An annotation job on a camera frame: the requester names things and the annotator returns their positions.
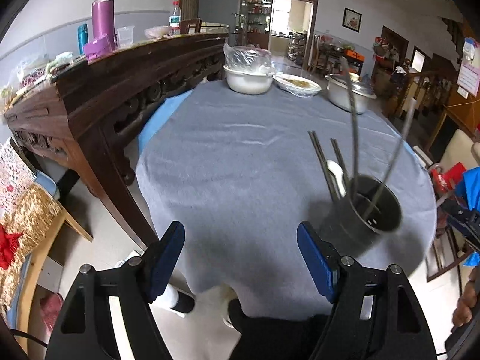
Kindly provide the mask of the white plastic spoon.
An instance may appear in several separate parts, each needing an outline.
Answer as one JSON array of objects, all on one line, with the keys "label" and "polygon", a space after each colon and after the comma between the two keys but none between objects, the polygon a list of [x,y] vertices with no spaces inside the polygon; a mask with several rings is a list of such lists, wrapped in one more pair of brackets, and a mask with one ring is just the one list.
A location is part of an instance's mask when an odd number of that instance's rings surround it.
[{"label": "white plastic spoon", "polygon": [[334,183],[336,184],[339,197],[344,197],[347,192],[345,188],[345,183],[343,181],[343,170],[341,166],[335,161],[328,160],[327,167],[331,176],[334,179]]}]

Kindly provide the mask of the dark metal chopstick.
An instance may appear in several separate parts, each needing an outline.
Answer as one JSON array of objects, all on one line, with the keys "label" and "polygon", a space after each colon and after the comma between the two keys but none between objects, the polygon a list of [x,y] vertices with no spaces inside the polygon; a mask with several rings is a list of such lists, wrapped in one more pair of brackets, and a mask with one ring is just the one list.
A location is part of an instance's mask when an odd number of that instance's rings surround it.
[{"label": "dark metal chopstick", "polygon": [[358,171],[359,171],[359,129],[356,113],[356,100],[353,92],[352,79],[350,77],[347,59],[340,57],[340,63],[343,69],[343,75],[346,80],[347,93],[349,97],[352,114],[352,138],[353,138],[353,179],[352,179],[352,201],[356,198],[358,190]]}]

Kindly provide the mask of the black utensil holder cup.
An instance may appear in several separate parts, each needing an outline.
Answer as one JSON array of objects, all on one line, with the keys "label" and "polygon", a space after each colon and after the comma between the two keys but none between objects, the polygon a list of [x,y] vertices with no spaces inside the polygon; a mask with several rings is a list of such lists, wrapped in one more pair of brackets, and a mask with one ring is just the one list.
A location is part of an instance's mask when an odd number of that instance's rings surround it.
[{"label": "black utensil holder cup", "polygon": [[318,233],[339,254],[359,258],[393,235],[401,219],[395,194],[378,179],[359,175],[355,194],[348,193],[333,205]]}]

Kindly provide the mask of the red plastic chair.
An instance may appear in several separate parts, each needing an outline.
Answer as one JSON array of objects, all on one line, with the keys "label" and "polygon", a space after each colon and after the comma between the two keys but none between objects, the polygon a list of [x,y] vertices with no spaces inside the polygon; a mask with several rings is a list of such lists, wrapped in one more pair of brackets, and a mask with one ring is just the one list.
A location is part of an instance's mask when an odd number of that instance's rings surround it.
[{"label": "red plastic chair", "polygon": [[442,196],[453,191],[461,183],[466,168],[462,163],[456,163],[444,171],[439,163],[435,163],[427,169],[427,172],[432,179],[434,191]]}]

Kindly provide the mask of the dark carved wooden table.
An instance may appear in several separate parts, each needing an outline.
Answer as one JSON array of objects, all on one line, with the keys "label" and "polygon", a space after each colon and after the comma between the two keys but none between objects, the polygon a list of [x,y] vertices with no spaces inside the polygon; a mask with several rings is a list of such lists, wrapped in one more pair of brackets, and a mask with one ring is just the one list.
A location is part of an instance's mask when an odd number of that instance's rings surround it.
[{"label": "dark carved wooden table", "polygon": [[128,187],[125,147],[170,98],[220,79],[227,36],[195,33],[147,41],[42,83],[4,116],[16,141],[75,171],[127,235],[145,249],[155,231]]}]

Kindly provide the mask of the blue undercloth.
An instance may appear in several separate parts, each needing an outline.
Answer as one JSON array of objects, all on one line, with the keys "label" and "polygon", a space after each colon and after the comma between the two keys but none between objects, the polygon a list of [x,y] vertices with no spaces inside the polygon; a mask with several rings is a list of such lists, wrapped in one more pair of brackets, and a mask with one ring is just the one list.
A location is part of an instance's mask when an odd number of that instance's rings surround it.
[{"label": "blue undercloth", "polygon": [[138,152],[141,154],[151,138],[167,123],[182,102],[192,94],[193,90],[165,99],[163,104],[154,112],[137,137]]}]

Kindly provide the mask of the white plate with food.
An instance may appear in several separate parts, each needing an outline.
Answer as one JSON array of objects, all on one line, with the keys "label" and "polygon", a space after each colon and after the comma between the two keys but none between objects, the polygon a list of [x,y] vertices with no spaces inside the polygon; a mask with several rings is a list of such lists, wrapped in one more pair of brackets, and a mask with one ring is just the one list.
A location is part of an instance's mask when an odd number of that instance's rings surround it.
[{"label": "white plate with food", "polygon": [[318,83],[301,76],[278,73],[273,77],[273,80],[280,89],[299,98],[310,98],[321,91]]}]

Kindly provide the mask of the white bowl with plastic bag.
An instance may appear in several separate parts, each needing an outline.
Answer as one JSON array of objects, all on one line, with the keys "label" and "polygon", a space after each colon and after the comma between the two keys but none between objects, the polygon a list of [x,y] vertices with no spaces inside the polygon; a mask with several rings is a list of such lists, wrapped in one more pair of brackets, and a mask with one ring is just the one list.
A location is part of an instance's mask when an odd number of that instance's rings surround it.
[{"label": "white bowl with plastic bag", "polygon": [[276,69],[267,49],[224,44],[224,73],[228,86],[239,94],[269,91]]}]

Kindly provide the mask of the purple plastic box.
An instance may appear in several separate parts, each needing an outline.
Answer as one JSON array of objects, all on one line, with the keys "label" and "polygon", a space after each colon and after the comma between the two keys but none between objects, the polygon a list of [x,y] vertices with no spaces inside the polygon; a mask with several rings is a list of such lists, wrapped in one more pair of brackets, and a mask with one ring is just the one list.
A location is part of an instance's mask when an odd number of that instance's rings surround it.
[{"label": "purple plastic box", "polygon": [[112,53],[116,48],[115,41],[107,34],[102,34],[83,46],[86,59],[91,62]]}]

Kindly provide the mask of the clear plastic cup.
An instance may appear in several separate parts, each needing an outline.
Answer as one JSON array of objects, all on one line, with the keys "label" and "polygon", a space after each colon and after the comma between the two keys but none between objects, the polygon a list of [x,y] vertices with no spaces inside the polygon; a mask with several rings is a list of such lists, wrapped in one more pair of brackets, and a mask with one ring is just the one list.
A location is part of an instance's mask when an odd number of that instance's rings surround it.
[{"label": "clear plastic cup", "polygon": [[125,26],[122,28],[118,28],[116,35],[117,35],[118,47],[120,49],[131,47],[131,45],[134,43],[134,27],[133,26]]}]

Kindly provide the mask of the purple thermos bottle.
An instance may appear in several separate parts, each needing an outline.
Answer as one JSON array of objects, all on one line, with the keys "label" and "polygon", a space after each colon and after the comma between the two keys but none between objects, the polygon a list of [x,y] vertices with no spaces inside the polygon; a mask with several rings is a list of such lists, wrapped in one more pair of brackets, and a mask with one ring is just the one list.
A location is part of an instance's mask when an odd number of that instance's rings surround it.
[{"label": "purple thermos bottle", "polygon": [[114,0],[94,0],[92,2],[92,26],[95,39],[105,35],[112,48],[116,46]]}]

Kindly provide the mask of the teal thermos bottle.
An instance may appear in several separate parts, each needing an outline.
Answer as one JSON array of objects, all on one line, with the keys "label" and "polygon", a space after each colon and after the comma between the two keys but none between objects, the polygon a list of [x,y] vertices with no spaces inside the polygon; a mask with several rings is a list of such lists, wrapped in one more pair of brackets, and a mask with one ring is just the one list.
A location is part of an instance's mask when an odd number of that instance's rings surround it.
[{"label": "teal thermos bottle", "polygon": [[84,54],[84,46],[88,42],[89,42],[88,25],[84,23],[77,28],[77,43],[78,43],[79,55]]}]

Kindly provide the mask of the clear plastic water bottle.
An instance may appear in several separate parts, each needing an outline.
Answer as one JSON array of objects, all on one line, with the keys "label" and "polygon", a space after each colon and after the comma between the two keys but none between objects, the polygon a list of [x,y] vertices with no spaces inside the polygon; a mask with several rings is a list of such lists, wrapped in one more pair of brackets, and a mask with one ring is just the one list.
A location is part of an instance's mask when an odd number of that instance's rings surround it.
[{"label": "clear plastic water bottle", "polygon": [[182,11],[180,8],[180,2],[178,0],[174,1],[172,4],[172,11],[169,16],[169,28],[170,34],[180,35],[181,30],[181,21],[182,21]]}]

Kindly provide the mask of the wall calendar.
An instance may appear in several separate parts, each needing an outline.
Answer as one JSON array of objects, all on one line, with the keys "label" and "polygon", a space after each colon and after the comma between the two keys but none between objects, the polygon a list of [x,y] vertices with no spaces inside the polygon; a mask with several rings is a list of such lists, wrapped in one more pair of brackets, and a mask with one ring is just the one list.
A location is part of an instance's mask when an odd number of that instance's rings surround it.
[{"label": "wall calendar", "polygon": [[465,38],[460,70],[457,78],[459,94],[469,93],[477,96],[479,92],[479,42],[471,37]]}]

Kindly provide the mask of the framed wall picture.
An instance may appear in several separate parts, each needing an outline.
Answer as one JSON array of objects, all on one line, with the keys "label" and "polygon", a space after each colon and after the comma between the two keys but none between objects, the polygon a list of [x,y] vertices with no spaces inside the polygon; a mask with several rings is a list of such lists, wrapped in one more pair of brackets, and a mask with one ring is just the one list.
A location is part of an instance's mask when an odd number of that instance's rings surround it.
[{"label": "framed wall picture", "polygon": [[362,14],[345,7],[343,12],[342,26],[346,29],[352,30],[356,33],[360,32],[360,25],[362,20]]}]

